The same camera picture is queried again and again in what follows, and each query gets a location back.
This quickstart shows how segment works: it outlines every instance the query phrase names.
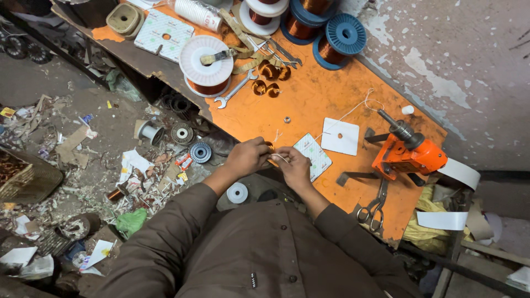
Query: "wrench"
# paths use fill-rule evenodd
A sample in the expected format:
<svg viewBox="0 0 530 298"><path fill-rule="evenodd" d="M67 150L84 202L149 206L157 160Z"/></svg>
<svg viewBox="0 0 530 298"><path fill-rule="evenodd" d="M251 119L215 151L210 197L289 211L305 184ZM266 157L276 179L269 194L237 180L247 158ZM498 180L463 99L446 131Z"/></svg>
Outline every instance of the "wrench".
<svg viewBox="0 0 530 298"><path fill-rule="evenodd" d="M289 61L293 61L293 62L296 62L296 63L299 63L300 66L302 65L302 60L300 60L300 58L295 58L293 57L288 51L286 51L286 49L282 48L275 40L273 40L272 38L270 39L274 45L276 46L276 48L278 48L278 51L280 51L280 53L284 54L284 56L289 59Z"/></svg>
<svg viewBox="0 0 530 298"><path fill-rule="evenodd" d="M280 61L283 65L285 66L292 66L294 69L297 69L296 68L296 64L294 62L290 62L290 61L284 61L280 56L278 56L277 53L275 53L274 51L272 51L270 48L269 48L269 45L268 44L264 44L263 47L265 48L265 50L267 50L269 53L271 54L274 54L274 58L276 58L276 60Z"/></svg>
<svg viewBox="0 0 530 298"><path fill-rule="evenodd" d="M218 96L214 99L214 102L221 100L221 105L218 107L218 109L224 109L226 107L226 102L232 96L234 96L234 94L236 94L239 91L239 89L241 89L241 87L243 87L249 80L255 80L258 78L257 75L252 74L254 70L255 70L254 68L249 69L249 72L247 73L246 77L241 82L239 82L239 84L236 87L230 90L230 92L225 97Z"/></svg>

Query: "orange table surface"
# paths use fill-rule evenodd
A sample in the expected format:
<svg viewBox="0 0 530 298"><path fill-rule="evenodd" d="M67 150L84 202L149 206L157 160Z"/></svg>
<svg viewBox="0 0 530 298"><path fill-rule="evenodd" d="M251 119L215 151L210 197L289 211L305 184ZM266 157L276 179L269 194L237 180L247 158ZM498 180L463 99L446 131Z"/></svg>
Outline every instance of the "orange table surface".
<svg viewBox="0 0 530 298"><path fill-rule="evenodd" d="M167 6L156 9L183 20ZM191 25L196 28L196 35L207 34L220 38L219 35L197 25ZM115 36L107 27L95 29L92 33L95 39ZM318 65L313 58L312 44L294 45L285 39L280 30L272 37L293 56L299 57L303 66L291 69L289 80L276 81L281 91L277 98L255 95L250 89L249 82L227 102L224 109L218 109L220 103L214 103L214 99L206 99L213 123L225 132L239 141L257 136L263 136L266 141L273 141L278 130L282 136L276 141L275 147L292 146L307 133L313 137L318 136L322 132L325 117L339 119L365 99L369 88L374 88L375 91L369 98L381 102L385 106L385 111L394 119L404 119L416 132L423 133L426 138L441 147L447 132L418 109L413 115L404 116L401 108L410 105L410 102L358 60L352 58L345 68L328 71ZM236 64L242 65L248 61L238 60ZM232 76L230 87L223 95L226 95L245 75L246 73ZM375 101L368 101L367 104L374 109L380 107ZM288 124L284 123L284 118L287 116L291 118ZM360 127L357 156L325 150L333 163L313 182L313 185L330 202L351 213L358 204L366 206L376 197L379 180L349 179L344 187L340 187L335 181L343 171L372 171L371 164L382 143L367 143L363 140L364 133L368 127L377 134L388 133L389 124L364 104L342 121ZM416 187L405 174L400 175L396 181L391 181L383 207L384 225L376 236L396 248L421 192L422 188Z"/></svg>

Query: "scissors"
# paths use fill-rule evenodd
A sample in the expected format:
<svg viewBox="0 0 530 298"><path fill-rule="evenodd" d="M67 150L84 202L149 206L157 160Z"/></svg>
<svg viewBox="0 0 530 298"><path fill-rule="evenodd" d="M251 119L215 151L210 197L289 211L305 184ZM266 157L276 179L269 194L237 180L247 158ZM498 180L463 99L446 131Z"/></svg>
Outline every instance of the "scissors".
<svg viewBox="0 0 530 298"><path fill-rule="evenodd" d="M377 197L373 201L371 201L368 206L361 207L361 209L357 211L357 221L359 223L366 223L368 220L370 220L370 231L372 233L379 231L383 227L383 221L385 219L385 216L383 214L383 206L385 205L387 190L388 180L385 178L381 178L381 184L379 184L379 191L377 192ZM379 212L381 220L379 221L379 225L374 229L373 225L377 212Z"/></svg>

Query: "hand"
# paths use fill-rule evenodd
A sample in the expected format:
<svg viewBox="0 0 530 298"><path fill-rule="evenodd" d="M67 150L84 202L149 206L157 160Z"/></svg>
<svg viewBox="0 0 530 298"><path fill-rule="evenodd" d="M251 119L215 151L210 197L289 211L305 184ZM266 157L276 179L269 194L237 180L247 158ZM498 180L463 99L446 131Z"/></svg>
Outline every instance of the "hand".
<svg viewBox="0 0 530 298"><path fill-rule="evenodd" d="M224 166L239 179L259 170L270 153L263 137L257 137L235 145Z"/></svg>
<svg viewBox="0 0 530 298"><path fill-rule="evenodd" d="M278 148L276 153L284 158L289 157L291 159L291 162L288 163L277 155L272 155L271 157L280 166L284 173L285 182L292 190L300 195L304 190L313 189L313 184L310 180L309 168L311 160L309 158L293 147Z"/></svg>

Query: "peeling paint wall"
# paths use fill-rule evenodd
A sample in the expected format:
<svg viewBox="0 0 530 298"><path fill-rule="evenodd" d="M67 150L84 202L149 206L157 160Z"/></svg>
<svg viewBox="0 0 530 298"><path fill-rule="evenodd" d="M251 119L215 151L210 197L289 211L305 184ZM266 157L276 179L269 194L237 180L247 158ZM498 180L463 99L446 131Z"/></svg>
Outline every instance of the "peeling paint wall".
<svg viewBox="0 0 530 298"><path fill-rule="evenodd" d="M366 28L357 58L449 131L451 158L530 170L529 4L343 0L340 9Z"/></svg>

